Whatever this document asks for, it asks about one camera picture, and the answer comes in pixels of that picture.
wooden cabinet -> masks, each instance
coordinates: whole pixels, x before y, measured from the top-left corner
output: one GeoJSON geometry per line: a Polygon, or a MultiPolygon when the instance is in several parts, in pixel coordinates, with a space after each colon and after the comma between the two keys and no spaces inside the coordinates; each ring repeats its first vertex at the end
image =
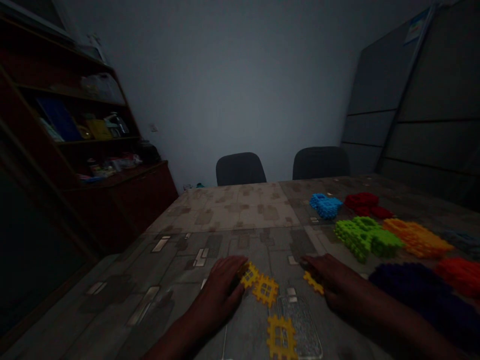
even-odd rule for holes
{"type": "Polygon", "coordinates": [[[63,192],[106,253],[125,250],[178,198],[167,161],[142,169],[118,183],[63,192]]]}
{"type": "Polygon", "coordinates": [[[122,91],[110,66],[77,52],[66,39],[36,33],[0,15],[0,125],[26,150],[106,255],[126,249],[178,194],[166,161],[93,184],[80,181],[78,174],[91,175],[88,159],[103,164],[110,157],[134,153],[141,138],[126,100],[93,98],[82,90],[82,77],[99,73],[110,74],[122,91]],[[74,129],[86,126],[91,114],[103,119],[116,112],[129,133],[110,140],[55,142],[39,119],[49,120],[39,98],[60,100],[71,117],[62,121],[73,123],[74,129]]]}

right hand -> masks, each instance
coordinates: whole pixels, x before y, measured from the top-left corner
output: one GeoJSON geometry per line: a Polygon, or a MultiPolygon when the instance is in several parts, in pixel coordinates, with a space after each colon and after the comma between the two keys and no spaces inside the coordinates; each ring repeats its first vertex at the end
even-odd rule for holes
{"type": "Polygon", "coordinates": [[[313,278],[323,285],[327,304],[333,310],[370,319],[393,300],[330,254],[303,259],[310,265],[313,278]]]}

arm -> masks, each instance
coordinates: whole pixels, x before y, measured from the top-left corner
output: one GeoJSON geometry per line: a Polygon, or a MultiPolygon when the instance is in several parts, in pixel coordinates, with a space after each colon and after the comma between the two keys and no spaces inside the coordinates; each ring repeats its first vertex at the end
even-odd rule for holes
{"type": "Polygon", "coordinates": [[[328,306],[360,317],[404,340],[426,359],[458,360],[456,349],[417,312],[365,280],[330,254],[305,256],[312,272],[323,283],[328,306]]]}
{"type": "Polygon", "coordinates": [[[219,259],[190,308],[142,359],[183,359],[203,337],[219,328],[242,301],[244,286],[239,283],[231,294],[229,288],[246,261],[244,256],[219,259]]]}

wooden shelf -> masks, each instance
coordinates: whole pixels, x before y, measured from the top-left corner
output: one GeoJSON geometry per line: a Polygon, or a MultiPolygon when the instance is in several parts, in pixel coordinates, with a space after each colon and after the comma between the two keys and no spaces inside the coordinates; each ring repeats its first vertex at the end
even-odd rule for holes
{"type": "Polygon", "coordinates": [[[127,107],[126,104],[120,104],[117,102],[111,102],[111,101],[105,101],[105,100],[100,100],[96,99],[94,97],[89,97],[87,95],[74,95],[68,92],[64,91],[56,91],[56,90],[50,90],[48,88],[41,88],[41,87],[36,87],[36,86],[30,86],[30,85],[25,85],[25,84],[19,84],[16,83],[15,86],[19,89],[24,89],[24,90],[30,90],[30,91],[36,91],[36,92],[41,92],[41,93],[48,93],[48,94],[54,94],[58,96],[63,96],[63,97],[68,97],[68,98],[74,98],[74,99],[81,99],[81,100],[87,100],[87,101],[92,101],[96,103],[102,103],[102,104],[108,104],[108,105],[113,105],[113,106],[118,106],[118,107],[127,107]]]}
{"type": "Polygon", "coordinates": [[[113,71],[113,68],[104,64],[101,61],[98,61],[97,59],[94,59],[90,56],[85,55],[82,52],[77,51],[76,49],[72,47],[65,46],[58,41],[55,41],[51,38],[48,38],[40,33],[38,33],[38,30],[33,30],[25,25],[19,24],[16,20],[11,20],[9,18],[6,18],[4,15],[0,15],[0,27],[1,31],[6,32],[9,35],[12,35],[14,37],[22,37],[24,39],[29,39],[31,41],[37,42],[39,44],[42,44],[45,47],[50,47],[50,48],[56,48],[57,51],[62,51],[66,55],[77,58],[77,59],[82,59],[86,63],[90,63],[93,67],[99,69],[99,71],[113,71]]]}
{"type": "Polygon", "coordinates": [[[127,137],[118,137],[110,140],[83,140],[83,141],[66,141],[66,142],[56,142],[57,146],[66,146],[66,145],[85,145],[85,144],[95,144],[95,143],[109,143],[116,142],[120,140],[133,140],[140,139],[140,136],[127,136],[127,137]]]}
{"type": "Polygon", "coordinates": [[[125,169],[122,170],[121,172],[116,173],[115,175],[112,175],[110,177],[107,177],[103,180],[96,181],[96,182],[91,182],[91,183],[83,183],[82,187],[75,188],[75,189],[67,189],[63,190],[64,192],[74,192],[74,191],[81,191],[81,190],[86,190],[86,189],[102,189],[102,188],[111,188],[114,186],[117,186],[121,183],[124,183],[132,178],[138,177],[140,175],[143,175],[150,170],[153,170],[159,166],[166,165],[169,162],[164,160],[157,162],[156,164],[152,165],[139,165],[137,167],[134,167],[132,169],[125,169]]]}

black office chair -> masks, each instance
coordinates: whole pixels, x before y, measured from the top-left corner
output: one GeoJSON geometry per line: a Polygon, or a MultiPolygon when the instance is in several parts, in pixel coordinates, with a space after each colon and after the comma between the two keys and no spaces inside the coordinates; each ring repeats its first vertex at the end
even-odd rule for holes
{"type": "Polygon", "coordinates": [[[221,157],[216,163],[218,186],[266,183],[260,158],[253,152],[221,157]]]}
{"type": "Polygon", "coordinates": [[[349,157],[337,146],[306,147],[295,155],[293,180],[350,175],[349,157]]]}

